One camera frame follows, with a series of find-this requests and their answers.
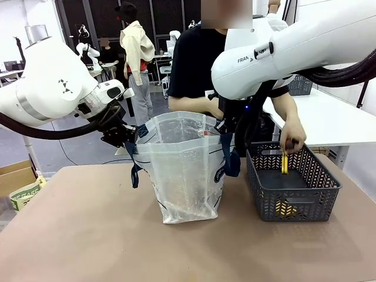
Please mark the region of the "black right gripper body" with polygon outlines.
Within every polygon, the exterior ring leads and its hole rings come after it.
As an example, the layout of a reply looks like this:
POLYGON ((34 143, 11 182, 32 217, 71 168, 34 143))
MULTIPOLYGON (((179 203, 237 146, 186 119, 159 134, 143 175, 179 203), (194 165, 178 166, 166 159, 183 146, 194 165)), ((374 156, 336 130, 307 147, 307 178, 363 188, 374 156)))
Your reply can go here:
POLYGON ((223 112, 223 119, 230 119, 234 122, 234 132, 244 110, 246 109, 246 100, 230 100, 219 98, 219 109, 223 112))

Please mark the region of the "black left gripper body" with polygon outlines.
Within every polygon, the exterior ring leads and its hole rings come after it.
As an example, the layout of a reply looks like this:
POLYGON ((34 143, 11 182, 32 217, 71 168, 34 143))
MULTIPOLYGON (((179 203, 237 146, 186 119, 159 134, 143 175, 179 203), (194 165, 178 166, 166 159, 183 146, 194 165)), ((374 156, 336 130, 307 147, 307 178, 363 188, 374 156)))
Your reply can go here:
POLYGON ((101 141, 113 147, 123 147, 122 126, 125 110, 121 105, 110 106, 98 121, 98 131, 102 134, 101 141))

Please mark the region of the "person's left hand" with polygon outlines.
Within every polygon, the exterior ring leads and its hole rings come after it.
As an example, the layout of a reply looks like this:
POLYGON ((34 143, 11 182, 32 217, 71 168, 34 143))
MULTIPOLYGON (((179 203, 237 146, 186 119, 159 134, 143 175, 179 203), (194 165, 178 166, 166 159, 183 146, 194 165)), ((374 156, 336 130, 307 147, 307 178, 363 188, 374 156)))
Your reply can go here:
POLYGON ((281 130, 281 150, 286 154, 297 153, 302 149, 306 138, 307 136, 301 123, 288 120, 281 130))

